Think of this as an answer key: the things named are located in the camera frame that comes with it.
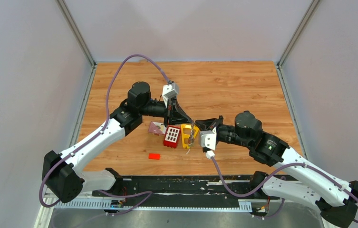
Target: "gray floor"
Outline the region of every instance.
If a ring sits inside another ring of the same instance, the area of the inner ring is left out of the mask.
[[[279,203],[270,204],[271,213]],[[274,218],[264,221],[241,212],[132,211],[125,215],[104,216],[103,210],[55,209],[49,228],[322,228],[319,215],[296,203],[285,203]]]

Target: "red block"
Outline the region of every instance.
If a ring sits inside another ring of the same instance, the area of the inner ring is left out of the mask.
[[[179,127],[168,126],[165,133],[164,146],[176,148],[179,143],[179,136]]]
[[[149,159],[155,159],[155,160],[159,160],[161,158],[161,155],[158,153],[150,153],[148,156]]]

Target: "metal frame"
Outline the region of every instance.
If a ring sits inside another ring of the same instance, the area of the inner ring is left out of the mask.
[[[69,142],[69,146],[74,145],[78,140],[79,131],[81,130],[81,124],[82,124],[82,120],[84,119],[84,114],[85,114],[85,110],[87,108],[88,98],[89,98],[90,91],[92,89],[92,84],[93,84],[93,79],[95,78],[96,69],[97,69],[97,66],[92,67],[92,72],[89,76],[88,84],[85,89],[84,98],[82,99],[81,108],[79,110],[78,118],[75,123],[74,131],[72,133],[71,141]]]
[[[300,21],[298,27],[296,28],[296,30],[293,34],[291,40],[289,41],[287,47],[285,48],[283,54],[281,55],[280,60],[278,61],[278,63],[276,63],[277,75],[278,75],[278,78],[280,79],[280,83],[281,83],[282,91],[284,93],[285,101],[287,102],[287,106],[290,111],[292,122],[295,127],[295,131],[296,131],[296,135],[298,137],[300,147],[302,148],[303,156],[305,156],[305,158],[307,158],[307,159],[308,159],[308,155],[306,153],[305,146],[303,144],[304,140],[303,140],[303,136],[302,136],[302,130],[299,127],[300,126],[299,120],[294,112],[294,105],[292,102],[292,98],[287,90],[288,84],[287,84],[286,78],[284,77],[284,72],[282,70],[282,66],[284,65],[285,61],[287,60],[289,54],[291,53],[293,47],[295,46],[296,42],[298,41],[301,33],[306,28],[307,23],[309,22],[310,18],[312,17],[313,13],[317,9],[320,2],[321,2],[321,0],[313,0],[310,3],[308,9],[306,10],[305,15],[303,16],[302,20]]]
[[[307,23],[309,22],[311,16],[315,12],[317,6],[319,5],[321,0],[313,0],[308,10],[306,11],[305,15],[303,16],[302,20],[300,21],[298,27],[296,28],[295,33],[293,34],[290,42],[288,43],[287,47],[285,48],[283,54],[281,55],[280,60],[278,61],[278,67],[281,67],[284,65],[285,60],[287,59],[288,55],[292,51],[292,48],[294,47],[295,43],[297,42],[299,36],[301,35],[302,31],[305,29]]]
[[[85,57],[88,59],[91,66],[94,67],[96,65],[96,62],[93,59],[92,54],[90,53],[89,48],[87,47],[84,39],[82,38],[82,35],[79,32],[79,29],[78,29],[77,25],[75,24],[75,21],[72,18],[71,13],[69,12],[65,1],[64,0],[56,0],[56,3],[60,7],[60,10],[61,10],[62,14],[64,15],[64,18],[66,19],[69,27],[71,28],[72,32],[74,33],[74,36],[78,41],[78,44],[81,46],[81,49],[85,54]]]

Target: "white bracket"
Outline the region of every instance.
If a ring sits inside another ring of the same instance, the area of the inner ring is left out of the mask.
[[[162,89],[162,98],[164,100],[165,107],[167,107],[168,100],[172,99],[178,94],[179,94],[179,87],[175,82],[168,85],[164,85],[164,88]]]
[[[216,135],[216,127],[214,127],[212,131],[208,130],[200,132],[198,140],[200,146],[215,151]]]

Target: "white connector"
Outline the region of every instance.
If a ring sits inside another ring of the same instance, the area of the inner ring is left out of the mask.
[[[208,159],[211,159],[213,156],[215,156],[215,153],[213,151],[207,151],[206,155]]]
[[[169,99],[172,99],[173,97],[177,96],[179,94],[179,87],[176,83],[171,83],[168,85],[164,85],[162,89],[162,98],[165,103],[165,107],[167,107],[167,102]]]

